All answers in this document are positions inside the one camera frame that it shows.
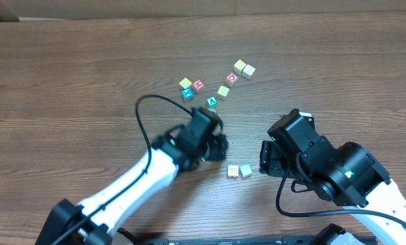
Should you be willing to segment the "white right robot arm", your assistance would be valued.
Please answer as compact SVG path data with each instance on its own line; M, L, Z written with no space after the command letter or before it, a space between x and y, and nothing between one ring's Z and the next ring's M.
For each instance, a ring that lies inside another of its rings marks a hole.
M293 109L267 131L262 143L262 174L291 178L336 210L288 212L281 207L282 188L276 195L277 211L288 217L351 215L383 244L406 244L406 199L386 168L360 144L346 142L335 148L315 130L311 114Z

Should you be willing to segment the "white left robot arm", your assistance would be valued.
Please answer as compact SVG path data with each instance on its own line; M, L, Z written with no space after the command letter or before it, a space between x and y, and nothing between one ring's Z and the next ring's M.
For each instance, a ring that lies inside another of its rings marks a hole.
M152 195L170 186L201 161L222 161L226 136L215 133L223 122L206 108L194 108L179 133L157 137L145 155L109 186L74 205L61 200L51 211L37 244L111 244L121 225Z

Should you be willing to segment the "green F wooden block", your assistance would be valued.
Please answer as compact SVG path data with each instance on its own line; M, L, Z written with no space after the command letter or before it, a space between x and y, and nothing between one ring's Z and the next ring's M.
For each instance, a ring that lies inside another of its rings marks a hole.
M242 178L247 178L253 174L253 168L251 164L244 164L239 167L240 174Z

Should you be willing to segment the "white red patterned wooden block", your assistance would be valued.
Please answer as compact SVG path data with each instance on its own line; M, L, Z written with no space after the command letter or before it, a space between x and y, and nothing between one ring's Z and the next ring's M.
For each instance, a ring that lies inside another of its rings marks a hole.
M229 177L229 178L239 177L239 166L238 165L228 165L227 177Z

